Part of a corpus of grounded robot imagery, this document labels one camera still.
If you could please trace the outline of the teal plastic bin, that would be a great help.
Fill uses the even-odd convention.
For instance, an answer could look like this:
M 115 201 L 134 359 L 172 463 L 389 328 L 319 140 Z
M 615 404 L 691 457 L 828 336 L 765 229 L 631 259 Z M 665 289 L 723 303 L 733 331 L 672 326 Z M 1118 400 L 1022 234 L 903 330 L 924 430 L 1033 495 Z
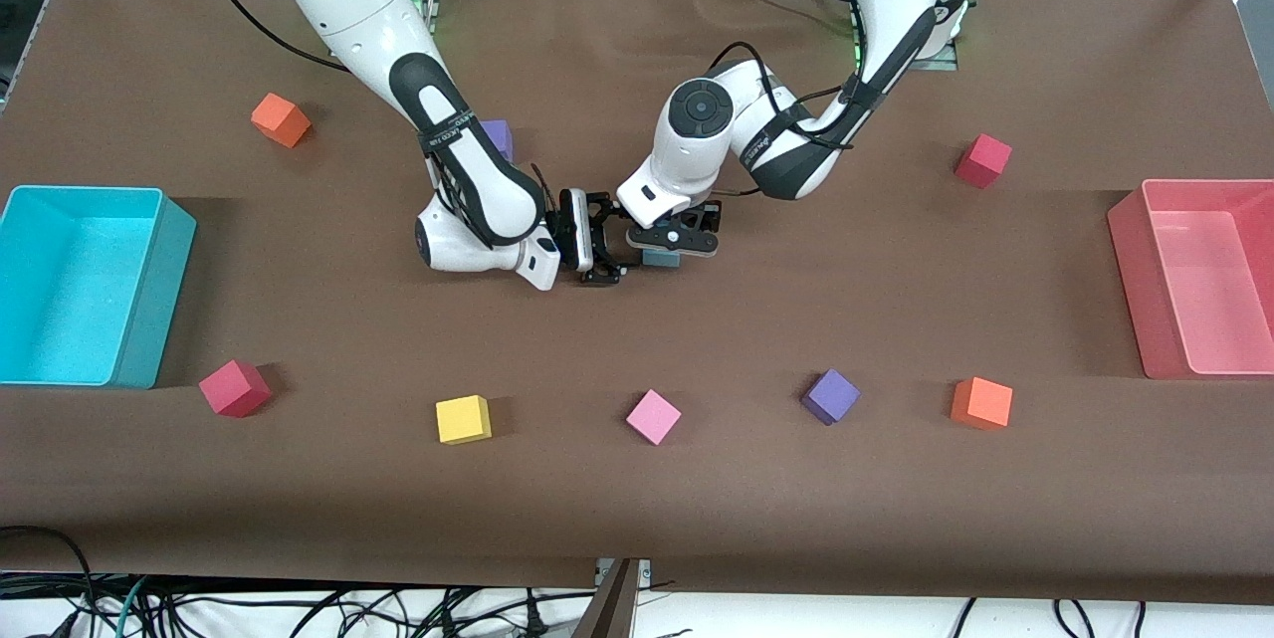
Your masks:
M 196 227 L 152 186 L 15 186 L 0 213 L 0 387 L 152 388 Z

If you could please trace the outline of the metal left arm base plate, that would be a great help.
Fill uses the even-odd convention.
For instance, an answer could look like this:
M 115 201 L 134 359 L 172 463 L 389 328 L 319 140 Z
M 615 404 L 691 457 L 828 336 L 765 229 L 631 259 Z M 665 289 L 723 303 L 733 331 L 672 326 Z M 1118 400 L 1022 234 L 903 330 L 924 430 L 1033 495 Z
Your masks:
M 958 59 L 956 57 L 956 34 L 961 29 L 959 20 L 941 23 L 933 31 L 927 45 L 911 62 L 912 70 L 924 71 L 956 71 Z

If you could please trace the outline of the orange foam block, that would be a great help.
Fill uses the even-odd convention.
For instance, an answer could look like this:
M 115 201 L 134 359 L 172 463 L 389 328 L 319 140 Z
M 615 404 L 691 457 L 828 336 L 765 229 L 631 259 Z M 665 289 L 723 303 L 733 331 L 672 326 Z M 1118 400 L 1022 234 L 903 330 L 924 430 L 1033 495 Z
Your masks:
M 262 97 L 250 116 L 251 124 L 265 138 L 287 148 L 296 148 L 313 124 L 299 104 L 274 93 Z
M 1006 428 L 1013 408 L 1013 388 L 971 376 L 953 390 L 950 419 L 978 430 Z

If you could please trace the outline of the pink plastic bin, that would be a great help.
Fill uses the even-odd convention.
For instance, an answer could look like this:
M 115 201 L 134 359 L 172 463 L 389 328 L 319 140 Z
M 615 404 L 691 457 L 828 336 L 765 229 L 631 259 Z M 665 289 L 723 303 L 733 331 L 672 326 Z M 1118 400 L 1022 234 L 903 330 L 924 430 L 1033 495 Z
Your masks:
M 1274 180 L 1144 180 L 1107 211 L 1150 379 L 1274 379 Z

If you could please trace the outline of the red foam block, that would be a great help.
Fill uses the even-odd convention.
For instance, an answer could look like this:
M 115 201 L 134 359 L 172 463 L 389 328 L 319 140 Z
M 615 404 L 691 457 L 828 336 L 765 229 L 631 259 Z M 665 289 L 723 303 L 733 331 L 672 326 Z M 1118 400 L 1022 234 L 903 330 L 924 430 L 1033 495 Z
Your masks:
M 219 416 L 248 416 L 273 399 L 273 388 L 260 373 L 259 365 L 237 358 L 205 376 L 197 387 Z
M 956 178 L 975 188 L 990 188 L 1000 178 L 1012 153 L 1013 148 L 1009 144 L 991 138 L 990 134 L 978 134 L 956 163 Z

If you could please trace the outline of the yellow foam block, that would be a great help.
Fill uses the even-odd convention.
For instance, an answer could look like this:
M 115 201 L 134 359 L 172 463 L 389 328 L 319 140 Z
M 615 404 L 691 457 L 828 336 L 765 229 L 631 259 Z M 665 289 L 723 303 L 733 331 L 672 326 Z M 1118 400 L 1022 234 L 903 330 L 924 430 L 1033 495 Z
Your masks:
M 490 405 L 483 396 L 445 399 L 436 402 L 434 416 L 438 439 L 445 446 L 459 446 L 493 436 Z

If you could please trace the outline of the small metal bracket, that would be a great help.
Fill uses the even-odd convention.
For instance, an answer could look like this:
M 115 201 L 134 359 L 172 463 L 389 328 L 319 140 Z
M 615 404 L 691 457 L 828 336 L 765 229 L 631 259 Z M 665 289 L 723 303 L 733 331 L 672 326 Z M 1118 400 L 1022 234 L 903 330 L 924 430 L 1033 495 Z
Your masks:
M 601 556 L 601 559 L 598 559 L 595 571 L 592 571 L 592 585 L 600 588 L 614 565 L 617 565 L 617 560 L 609 559 L 609 556 Z M 640 569 L 638 587 L 642 591 L 648 590 L 652 585 L 651 562 L 648 559 L 640 559 L 637 565 Z

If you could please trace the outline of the pink foam block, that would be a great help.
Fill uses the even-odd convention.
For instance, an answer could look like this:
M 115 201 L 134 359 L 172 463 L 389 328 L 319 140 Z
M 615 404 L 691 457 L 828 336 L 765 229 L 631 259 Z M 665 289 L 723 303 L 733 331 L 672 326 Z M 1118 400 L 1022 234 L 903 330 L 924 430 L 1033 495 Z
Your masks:
M 627 425 L 652 446 L 660 446 L 679 420 L 682 411 L 654 388 L 646 390 L 626 416 Z

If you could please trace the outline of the brown table mat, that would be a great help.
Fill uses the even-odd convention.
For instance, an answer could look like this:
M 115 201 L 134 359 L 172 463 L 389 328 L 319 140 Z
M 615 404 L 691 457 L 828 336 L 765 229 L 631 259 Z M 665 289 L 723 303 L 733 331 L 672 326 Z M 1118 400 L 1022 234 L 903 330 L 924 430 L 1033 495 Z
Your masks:
M 268 93 L 313 124 L 251 124 Z M 956 178 L 978 134 L 1013 148 Z M 227 0 L 50 0 L 0 116 L 18 183 L 155 186 L 197 220 L 155 388 L 0 387 L 0 525 L 98 571 L 679 591 L 1274 604 L 1274 379 L 1142 374 L 1106 213 L 1274 178 L 1233 0 L 978 0 L 826 183 L 724 204 L 721 250 L 614 288 L 437 274 L 410 126 Z M 259 365 L 219 416 L 197 385 Z M 803 393 L 861 390 L 823 427 Z M 1006 428 L 953 390 L 1013 388 Z M 660 446 L 626 416 L 682 411 Z M 436 402 L 493 436 L 440 443 Z

